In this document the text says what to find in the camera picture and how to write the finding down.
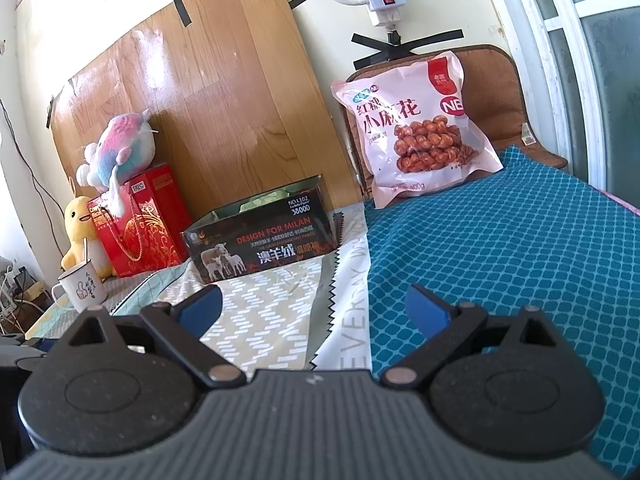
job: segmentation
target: yellow plush toy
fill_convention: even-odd
[[[89,200],[91,199],[87,196],[79,196],[66,206],[65,228],[71,241],[71,248],[62,258],[62,268],[68,270],[84,262],[84,239],[86,238],[88,257],[94,264],[98,276],[105,279],[113,274],[113,267],[95,230],[94,220],[87,206]]]

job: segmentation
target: mug handle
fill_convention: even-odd
[[[58,303],[58,298],[56,298],[56,295],[53,293],[54,290],[56,290],[56,287],[60,286],[62,287],[62,283],[56,283],[54,286],[51,287],[51,297],[53,298],[53,302],[56,304],[56,307],[61,308],[62,310],[75,310],[76,308],[73,306],[72,308],[67,308],[66,306],[62,306]]]

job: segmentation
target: brown cushion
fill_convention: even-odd
[[[524,146],[522,142],[522,123],[528,122],[529,119],[518,72],[511,57],[505,51],[491,45],[474,45],[450,50],[458,56],[465,72],[462,87],[465,111],[488,137],[494,148],[500,152],[507,146],[516,144],[534,160],[556,168],[565,167],[564,158],[548,152],[539,142],[530,146]],[[444,51],[368,66],[358,70],[347,81],[372,77],[398,66],[431,59],[440,52]],[[352,148],[358,157],[356,169],[363,183],[363,192],[370,197],[373,177],[364,165],[355,117],[344,107],[342,113],[351,134]]]

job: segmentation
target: red gift box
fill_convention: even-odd
[[[191,224],[168,164],[120,186],[122,218],[107,207],[107,194],[89,201],[98,236],[119,277],[181,264],[188,257],[180,232]]]

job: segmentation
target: plush toy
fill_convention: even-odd
[[[98,276],[104,279],[113,275],[113,267],[95,230],[94,220],[87,206],[89,200],[91,199],[87,196],[79,196],[66,205],[65,228],[71,241],[71,248],[62,258],[61,264],[63,269],[69,270],[74,265],[84,262],[84,239],[86,238],[88,258],[94,264]]]
[[[122,114],[109,121],[98,143],[84,149],[88,164],[76,171],[81,186],[93,186],[99,192],[108,190],[107,204],[112,216],[124,215],[120,184],[146,170],[156,154],[154,131],[148,123],[151,113]]]

